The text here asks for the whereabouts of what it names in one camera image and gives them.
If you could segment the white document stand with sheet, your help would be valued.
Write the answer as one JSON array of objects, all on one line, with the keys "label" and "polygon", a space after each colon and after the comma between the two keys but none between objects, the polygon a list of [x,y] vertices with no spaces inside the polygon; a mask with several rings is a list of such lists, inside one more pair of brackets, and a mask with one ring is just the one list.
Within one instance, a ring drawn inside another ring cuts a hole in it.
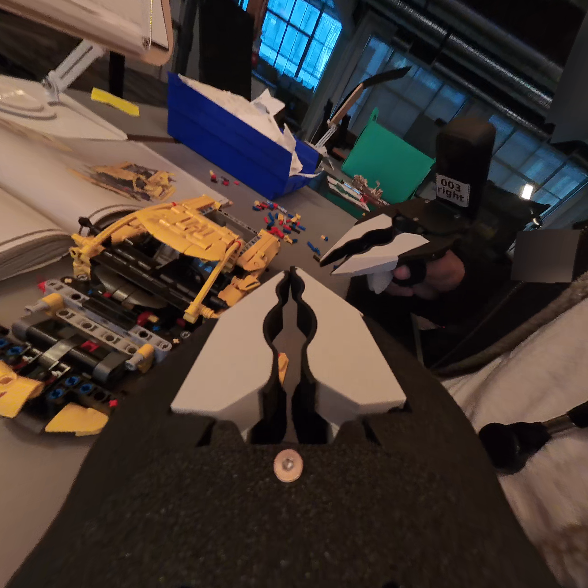
[{"label": "white document stand with sheet", "polygon": [[1,9],[80,38],[81,43],[41,82],[1,75],[1,128],[49,142],[127,141],[108,121],[65,95],[107,52],[154,66],[174,45],[169,1],[1,1]]}]

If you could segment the grey desk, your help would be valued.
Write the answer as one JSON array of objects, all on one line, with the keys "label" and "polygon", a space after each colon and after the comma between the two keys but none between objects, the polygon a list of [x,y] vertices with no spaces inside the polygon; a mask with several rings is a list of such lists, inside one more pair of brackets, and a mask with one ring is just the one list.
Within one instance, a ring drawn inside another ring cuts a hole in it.
[{"label": "grey desk", "polygon": [[[90,99],[82,91],[68,91],[77,102],[124,131],[127,136],[156,137],[147,145],[177,167],[200,180],[199,193],[211,190],[233,202],[229,213],[246,224],[259,228],[263,220],[252,206],[259,195],[242,182],[224,186],[209,180],[210,170],[233,180],[233,176],[180,143],[168,141],[167,110],[139,103],[140,117],[133,118]],[[272,264],[273,270],[299,266],[340,296],[348,291],[349,279],[331,276],[320,268],[307,246],[320,246],[322,234],[328,246],[354,223],[354,218],[339,209],[311,187],[303,187],[278,202],[292,214],[299,213],[306,231],[299,242],[283,245]],[[37,435],[19,424],[1,421],[1,587],[34,549],[58,514],[81,464],[98,437],[61,438]]]}]

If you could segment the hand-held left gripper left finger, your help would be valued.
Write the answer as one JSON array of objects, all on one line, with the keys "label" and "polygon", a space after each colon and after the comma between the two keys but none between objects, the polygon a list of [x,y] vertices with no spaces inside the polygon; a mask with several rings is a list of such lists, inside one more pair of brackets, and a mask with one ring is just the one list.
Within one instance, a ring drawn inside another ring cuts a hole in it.
[{"label": "hand-held left gripper left finger", "polygon": [[274,340],[290,275],[281,271],[222,314],[171,403],[173,413],[234,423],[252,443],[280,443],[286,393]]}]

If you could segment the white garment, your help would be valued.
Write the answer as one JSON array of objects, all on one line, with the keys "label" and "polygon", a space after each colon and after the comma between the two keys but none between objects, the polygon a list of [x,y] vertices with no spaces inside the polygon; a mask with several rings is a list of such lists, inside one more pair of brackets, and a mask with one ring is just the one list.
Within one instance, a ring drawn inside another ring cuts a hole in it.
[{"label": "white garment", "polygon": [[[587,300],[480,370],[442,385],[476,431],[566,413],[587,400]],[[587,429],[556,436],[499,482],[558,583],[587,587]]]}]

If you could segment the green board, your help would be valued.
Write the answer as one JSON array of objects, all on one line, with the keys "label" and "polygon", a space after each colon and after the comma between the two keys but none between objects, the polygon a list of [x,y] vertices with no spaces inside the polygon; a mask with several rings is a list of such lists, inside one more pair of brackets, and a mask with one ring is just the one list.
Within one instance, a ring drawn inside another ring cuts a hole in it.
[{"label": "green board", "polygon": [[381,126],[378,115],[376,107],[341,169],[349,178],[363,176],[369,186],[379,182],[387,203],[404,202],[421,185],[436,160]]}]

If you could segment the blue plastic bin with papers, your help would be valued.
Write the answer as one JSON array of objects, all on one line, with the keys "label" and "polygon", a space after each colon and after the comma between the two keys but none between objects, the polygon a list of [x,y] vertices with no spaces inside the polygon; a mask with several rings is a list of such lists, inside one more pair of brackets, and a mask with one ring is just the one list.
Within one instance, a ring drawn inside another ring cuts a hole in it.
[{"label": "blue plastic bin with papers", "polygon": [[320,153],[298,140],[287,124],[275,120],[277,107],[284,104],[265,90],[253,102],[229,91],[220,90],[182,75],[169,74],[168,133],[171,135],[172,112],[203,122],[213,139],[222,143],[222,152],[235,148],[240,157],[255,162],[277,161],[277,175],[314,178]]}]

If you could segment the yellow sticky note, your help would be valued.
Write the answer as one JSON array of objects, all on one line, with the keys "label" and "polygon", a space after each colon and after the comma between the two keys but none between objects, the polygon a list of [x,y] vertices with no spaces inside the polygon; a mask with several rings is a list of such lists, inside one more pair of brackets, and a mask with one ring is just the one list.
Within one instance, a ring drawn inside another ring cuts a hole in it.
[{"label": "yellow sticky note", "polygon": [[141,115],[138,105],[96,87],[92,88],[91,100],[112,107],[134,118]]}]

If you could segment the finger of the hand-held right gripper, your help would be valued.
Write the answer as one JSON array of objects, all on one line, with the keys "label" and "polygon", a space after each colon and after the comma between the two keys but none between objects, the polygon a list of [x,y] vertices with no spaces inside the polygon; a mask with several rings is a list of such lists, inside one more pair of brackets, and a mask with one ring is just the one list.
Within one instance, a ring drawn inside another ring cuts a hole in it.
[{"label": "finger of the hand-held right gripper", "polygon": [[365,251],[347,255],[333,275],[357,276],[376,273],[379,270],[393,270],[401,254],[428,245],[430,241],[422,235],[414,233],[398,233],[393,239],[382,245],[373,245]]},{"label": "finger of the hand-held right gripper", "polygon": [[352,255],[363,254],[374,246],[391,242],[394,238],[393,219],[384,214],[354,225],[320,259],[320,266],[346,260]]}]

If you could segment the yellow brick car model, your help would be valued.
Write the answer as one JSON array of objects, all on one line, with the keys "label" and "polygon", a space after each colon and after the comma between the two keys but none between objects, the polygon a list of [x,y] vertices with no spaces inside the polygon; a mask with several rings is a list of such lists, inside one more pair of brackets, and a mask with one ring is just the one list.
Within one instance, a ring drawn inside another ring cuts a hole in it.
[{"label": "yellow brick car model", "polygon": [[253,229],[208,196],[81,217],[72,273],[1,326],[1,418],[36,432],[97,435],[131,382],[260,286],[287,236]]}]

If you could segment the pile of red blue pins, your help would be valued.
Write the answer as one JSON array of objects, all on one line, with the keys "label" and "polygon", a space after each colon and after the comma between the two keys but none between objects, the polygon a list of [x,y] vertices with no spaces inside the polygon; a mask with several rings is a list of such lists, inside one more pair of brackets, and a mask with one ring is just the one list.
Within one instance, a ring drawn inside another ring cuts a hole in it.
[{"label": "pile of red blue pins", "polygon": [[238,235],[244,243],[242,252],[248,247],[253,246],[260,239],[260,233],[262,231],[272,235],[279,242],[290,245],[298,243],[299,236],[305,233],[306,228],[300,223],[300,214],[290,212],[284,205],[262,196],[261,193],[256,192],[253,188],[241,181],[230,178],[223,173],[217,173],[213,169],[209,171],[209,178],[212,184],[222,185],[223,187],[242,187],[252,197],[252,212],[262,222],[259,226],[251,226],[233,214],[229,208],[234,205],[234,201],[230,199],[218,210],[213,210],[206,214],[207,217],[219,226],[229,229]]}]

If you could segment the person's right forearm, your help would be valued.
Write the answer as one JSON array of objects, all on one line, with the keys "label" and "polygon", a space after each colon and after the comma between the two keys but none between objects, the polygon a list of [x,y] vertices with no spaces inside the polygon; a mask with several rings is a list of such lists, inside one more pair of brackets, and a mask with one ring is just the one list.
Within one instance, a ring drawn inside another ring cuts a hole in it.
[{"label": "person's right forearm", "polygon": [[511,279],[512,260],[508,254],[488,256],[462,239],[450,251],[465,271],[457,287],[441,296],[443,316],[453,323],[472,319],[489,307]]}]

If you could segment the silver ventilation duct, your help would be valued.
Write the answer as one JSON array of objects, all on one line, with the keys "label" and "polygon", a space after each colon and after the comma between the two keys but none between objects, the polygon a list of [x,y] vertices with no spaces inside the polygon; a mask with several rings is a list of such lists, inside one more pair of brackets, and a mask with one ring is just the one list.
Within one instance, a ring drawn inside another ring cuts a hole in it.
[{"label": "silver ventilation duct", "polygon": [[421,32],[444,41],[453,59],[472,65],[482,77],[524,103],[548,113],[563,68],[481,16],[463,1],[381,1],[382,6]]}]

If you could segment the person's right hand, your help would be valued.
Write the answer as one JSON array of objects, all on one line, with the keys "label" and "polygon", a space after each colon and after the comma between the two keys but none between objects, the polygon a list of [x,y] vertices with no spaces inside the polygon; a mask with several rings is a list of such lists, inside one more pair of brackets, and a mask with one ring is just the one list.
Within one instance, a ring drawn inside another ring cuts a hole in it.
[{"label": "person's right hand", "polygon": [[399,297],[417,297],[424,300],[434,300],[441,294],[456,289],[465,276],[465,266],[458,256],[448,250],[438,259],[426,263],[426,273],[421,283],[412,286],[402,286],[390,283],[385,293]]}]

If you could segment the blue lit window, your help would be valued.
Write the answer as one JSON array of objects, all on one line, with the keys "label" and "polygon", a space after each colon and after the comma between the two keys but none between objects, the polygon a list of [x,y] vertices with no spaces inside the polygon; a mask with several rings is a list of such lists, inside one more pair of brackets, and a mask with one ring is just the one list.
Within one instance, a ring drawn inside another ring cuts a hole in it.
[{"label": "blue lit window", "polygon": [[259,58],[315,91],[342,32],[333,1],[269,1]]}]

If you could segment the open instruction booklet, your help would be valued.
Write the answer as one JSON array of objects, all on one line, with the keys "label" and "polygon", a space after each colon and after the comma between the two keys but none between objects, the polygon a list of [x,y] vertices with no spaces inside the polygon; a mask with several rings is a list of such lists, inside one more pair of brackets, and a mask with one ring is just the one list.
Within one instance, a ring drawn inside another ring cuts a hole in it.
[{"label": "open instruction booklet", "polygon": [[[172,194],[142,198],[92,179],[93,168],[129,163],[170,175]],[[69,253],[78,218],[93,224],[160,201],[207,195],[231,201],[146,144],[63,139],[1,126],[1,280],[38,270]]]}]

